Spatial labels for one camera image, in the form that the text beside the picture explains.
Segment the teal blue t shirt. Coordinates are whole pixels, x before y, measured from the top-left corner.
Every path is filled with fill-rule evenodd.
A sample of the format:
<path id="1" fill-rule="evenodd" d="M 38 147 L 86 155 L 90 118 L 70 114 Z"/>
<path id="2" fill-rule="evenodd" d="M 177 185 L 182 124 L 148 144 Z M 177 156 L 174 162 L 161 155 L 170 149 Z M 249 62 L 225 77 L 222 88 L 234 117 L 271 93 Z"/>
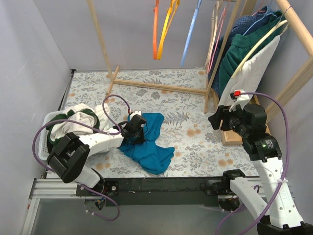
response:
<path id="1" fill-rule="evenodd" d="M 119 150 L 138 163 L 145 171 L 160 175 L 164 173 L 171 158 L 174 147 L 161 147 L 156 144 L 164 121 L 161 113 L 144 113 L 147 123 L 143 127 L 144 142 L 142 144 L 123 144 Z"/>

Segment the light blue hanger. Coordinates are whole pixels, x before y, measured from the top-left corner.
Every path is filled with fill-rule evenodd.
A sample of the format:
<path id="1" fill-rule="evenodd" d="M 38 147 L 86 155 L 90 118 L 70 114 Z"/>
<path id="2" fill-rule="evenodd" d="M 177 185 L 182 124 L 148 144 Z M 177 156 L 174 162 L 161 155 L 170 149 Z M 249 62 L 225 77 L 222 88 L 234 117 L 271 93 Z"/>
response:
<path id="1" fill-rule="evenodd" d="M 191 23 L 190 23 L 190 27 L 189 27 L 189 30 L 188 30 L 187 38 L 186 38 L 186 41 L 185 41 L 185 45 L 184 45 L 184 49 L 183 49 L 183 53 L 182 53 L 182 57 L 181 57 L 181 62 L 180 62 L 180 66 L 181 67 L 183 67 L 184 62 L 185 62 L 185 58 L 186 58 L 186 55 L 187 55 L 187 52 L 188 52 L 189 44 L 190 44 L 190 41 L 191 41 L 191 38 L 192 38 L 192 33 L 193 33 L 193 30 L 194 30 L 195 22 L 196 22 L 198 13 L 199 13 L 199 9 L 200 9 L 201 3 L 202 3 L 202 0 L 198 0 L 197 1 L 197 5 L 196 5 L 195 10 L 194 10 L 194 14 L 193 14 L 193 17 L 192 17 L 192 20 L 191 20 Z"/>

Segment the beige wooden hanger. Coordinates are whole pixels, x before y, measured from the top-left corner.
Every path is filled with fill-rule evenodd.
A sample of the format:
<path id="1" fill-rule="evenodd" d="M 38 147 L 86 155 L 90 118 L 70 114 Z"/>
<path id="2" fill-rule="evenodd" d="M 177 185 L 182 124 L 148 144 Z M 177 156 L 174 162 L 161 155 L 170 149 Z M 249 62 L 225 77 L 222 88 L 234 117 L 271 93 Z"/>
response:
<path id="1" fill-rule="evenodd" d="M 210 45 L 209 45 L 208 54 L 207 54 L 207 58 L 205 62 L 206 73 L 209 73 L 209 70 L 210 70 L 210 63 L 211 63 L 211 58 L 212 58 L 212 53 L 213 53 L 213 45 L 215 42 L 217 28 L 218 28 L 218 16 L 219 16 L 222 5 L 223 5 L 223 0 L 217 0 L 213 8 L 213 12 L 212 12 Z"/>

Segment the pink wire hanger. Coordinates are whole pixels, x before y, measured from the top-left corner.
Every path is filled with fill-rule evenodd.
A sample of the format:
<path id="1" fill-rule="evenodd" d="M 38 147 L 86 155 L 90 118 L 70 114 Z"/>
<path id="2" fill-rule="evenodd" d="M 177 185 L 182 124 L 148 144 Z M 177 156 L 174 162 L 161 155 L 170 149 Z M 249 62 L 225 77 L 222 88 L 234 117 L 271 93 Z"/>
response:
<path id="1" fill-rule="evenodd" d="M 217 45 L 218 45 L 219 38 L 220 38 L 220 34 L 221 34 L 221 31 L 222 31 L 222 28 L 223 28 L 223 23 L 224 23 L 224 18 L 225 18 L 226 12 L 227 12 L 227 8 L 228 8 L 228 6 L 225 6 L 225 7 L 224 7 L 223 12 L 222 12 L 222 15 L 221 15 L 221 18 L 220 18 L 219 23 L 218 23 L 218 27 L 217 27 L 217 30 L 218 30 L 217 40 L 216 40 L 216 42 L 215 42 L 215 45 L 214 45 L 213 50 L 212 50 L 212 53 L 211 53 L 211 59 L 210 59 L 210 63 L 209 63 L 208 71 L 207 71 L 207 72 L 212 71 L 213 59 L 214 59 L 214 55 L 216 54 Z"/>

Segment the yellow plastic hanger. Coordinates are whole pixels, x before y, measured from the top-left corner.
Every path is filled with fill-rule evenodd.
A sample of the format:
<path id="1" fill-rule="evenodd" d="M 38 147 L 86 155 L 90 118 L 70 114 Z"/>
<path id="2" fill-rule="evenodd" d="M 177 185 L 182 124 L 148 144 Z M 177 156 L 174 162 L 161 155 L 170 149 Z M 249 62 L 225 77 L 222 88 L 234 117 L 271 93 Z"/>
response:
<path id="1" fill-rule="evenodd" d="M 164 21 L 163 29 L 162 29 L 162 34 L 159 42 L 159 46 L 157 46 L 157 59 L 160 60 L 163 52 L 163 45 L 164 41 L 167 35 L 167 32 L 169 30 L 169 27 L 171 25 L 171 22 L 174 18 L 174 15 L 177 11 L 178 6 L 180 5 L 180 0 L 172 0 L 170 3 L 169 8 L 167 9 L 167 15 Z"/>

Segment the orange plastic hanger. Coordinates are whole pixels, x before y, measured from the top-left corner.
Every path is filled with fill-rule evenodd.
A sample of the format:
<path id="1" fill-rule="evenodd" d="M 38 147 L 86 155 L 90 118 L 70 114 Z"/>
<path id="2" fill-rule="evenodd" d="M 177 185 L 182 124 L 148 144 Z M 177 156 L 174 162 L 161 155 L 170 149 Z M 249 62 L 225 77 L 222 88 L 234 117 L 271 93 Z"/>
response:
<path id="1" fill-rule="evenodd" d="M 153 23 L 153 41 L 152 41 L 152 48 L 153 48 L 153 59 L 157 59 L 157 27 L 158 27 L 158 7 L 159 7 L 159 0 L 156 0 L 154 6 L 154 23 Z"/>

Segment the white t shirt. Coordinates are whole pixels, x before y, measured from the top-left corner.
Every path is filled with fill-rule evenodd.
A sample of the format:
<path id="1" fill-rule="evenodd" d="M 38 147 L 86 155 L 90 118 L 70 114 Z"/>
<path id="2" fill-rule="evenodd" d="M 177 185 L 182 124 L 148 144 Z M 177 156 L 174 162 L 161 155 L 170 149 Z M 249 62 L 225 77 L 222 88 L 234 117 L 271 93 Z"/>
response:
<path id="1" fill-rule="evenodd" d="M 101 131 L 108 131 L 112 127 L 112 122 L 109 120 L 107 115 L 105 115 L 102 104 L 95 107 L 94 113 L 97 115 L 100 121 L 99 129 Z"/>

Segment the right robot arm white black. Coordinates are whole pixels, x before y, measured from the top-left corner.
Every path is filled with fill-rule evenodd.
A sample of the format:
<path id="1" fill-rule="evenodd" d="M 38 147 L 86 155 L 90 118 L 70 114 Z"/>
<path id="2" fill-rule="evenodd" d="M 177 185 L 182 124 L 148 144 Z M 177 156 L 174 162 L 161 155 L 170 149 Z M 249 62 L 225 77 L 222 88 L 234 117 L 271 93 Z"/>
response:
<path id="1" fill-rule="evenodd" d="M 267 114 L 258 104 L 219 106 L 210 116 L 213 129 L 232 130 L 242 137 L 244 150 L 256 168 L 266 199 L 249 184 L 240 169 L 225 171 L 221 188 L 226 194 L 237 195 L 251 213 L 254 222 L 242 231 L 256 227 L 260 235 L 311 235 L 313 226 L 304 222 L 292 198 L 286 180 L 287 161 L 275 137 L 266 132 Z"/>

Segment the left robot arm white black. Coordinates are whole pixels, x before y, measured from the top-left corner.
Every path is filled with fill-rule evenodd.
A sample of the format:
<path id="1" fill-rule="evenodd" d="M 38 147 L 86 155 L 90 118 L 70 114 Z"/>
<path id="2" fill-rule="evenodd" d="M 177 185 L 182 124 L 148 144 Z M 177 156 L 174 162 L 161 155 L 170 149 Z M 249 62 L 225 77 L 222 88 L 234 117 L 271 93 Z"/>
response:
<path id="1" fill-rule="evenodd" d="M 137 112 L 130 115 L 130 121 L 109 129 L 109 134 L 78 136 L 68 133 L 52 149 L 47 163 L 64 183 L 83 184 L 92 195 L 98 196 L 106 189 L 105 179 L 95 169 L 86 166 L 87 158 L 111 148 L 143 143 L 145 124 L 146 119 Z"/>

